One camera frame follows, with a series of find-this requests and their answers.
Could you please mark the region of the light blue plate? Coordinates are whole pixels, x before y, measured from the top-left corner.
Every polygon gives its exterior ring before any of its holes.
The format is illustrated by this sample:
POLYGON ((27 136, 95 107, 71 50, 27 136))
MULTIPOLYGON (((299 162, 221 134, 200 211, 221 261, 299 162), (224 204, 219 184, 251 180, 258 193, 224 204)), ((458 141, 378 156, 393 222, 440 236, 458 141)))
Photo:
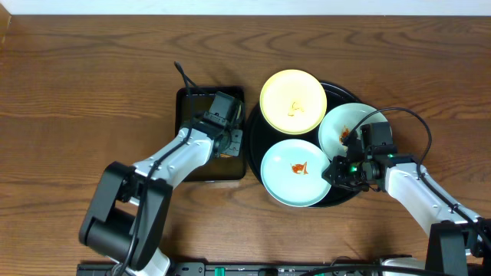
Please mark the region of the light blue plate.
POLYGON ((363 103, 342 104, 330 110, 322 120, 318 130, 321 150, 329 159, 346 156, 347 147, 341 139, 346 137, 364 117, 376 109, 363 103))
POLYGON ((322 178, 330 161, 315 144, 305 140, 283 140, 262 158, 260 175, 265 189, 277 201, 292 207, 320 202, 331 190, 322 178))

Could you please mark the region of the light blue front plate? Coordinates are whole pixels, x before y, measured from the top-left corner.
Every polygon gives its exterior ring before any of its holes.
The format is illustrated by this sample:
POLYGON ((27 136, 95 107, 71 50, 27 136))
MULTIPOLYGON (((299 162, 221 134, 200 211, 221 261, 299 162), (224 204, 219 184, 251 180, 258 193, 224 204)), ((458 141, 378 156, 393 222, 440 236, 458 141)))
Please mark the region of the light blue front plate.
POLYGON ((315 144, 305 140, 283 140, 262 158, 260 175, 265 189, 277 201, 292 207, 320 202, 331 190, 322 178, 330 161, 315 144))

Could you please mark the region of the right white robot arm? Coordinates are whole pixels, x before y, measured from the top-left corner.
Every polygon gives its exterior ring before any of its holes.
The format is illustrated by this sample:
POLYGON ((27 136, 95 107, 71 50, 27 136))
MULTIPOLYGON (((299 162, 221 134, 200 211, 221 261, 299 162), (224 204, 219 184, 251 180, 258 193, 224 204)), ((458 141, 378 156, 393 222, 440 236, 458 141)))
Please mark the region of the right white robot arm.
POLYGON ((449 275, 490 273, 490 221, 464 207, 392 141, 361 141, 336 156, 323 179, 350 191, 375 188, 396 199, 428 234, 425 268, 449 275))

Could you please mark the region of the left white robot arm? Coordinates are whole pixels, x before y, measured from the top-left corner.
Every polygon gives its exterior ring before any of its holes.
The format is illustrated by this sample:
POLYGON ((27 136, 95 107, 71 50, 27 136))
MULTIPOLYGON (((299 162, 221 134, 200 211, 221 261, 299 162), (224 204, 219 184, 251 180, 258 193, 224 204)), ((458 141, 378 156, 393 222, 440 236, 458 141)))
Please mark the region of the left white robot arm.
POLYGON ((159 248, 173 190, 222 154, 238 156, 243 117, 205 112, 183 123, 152 156, 106 167, 79 231, 79 241, 114 261, 112 275, 165 275, 159 248))

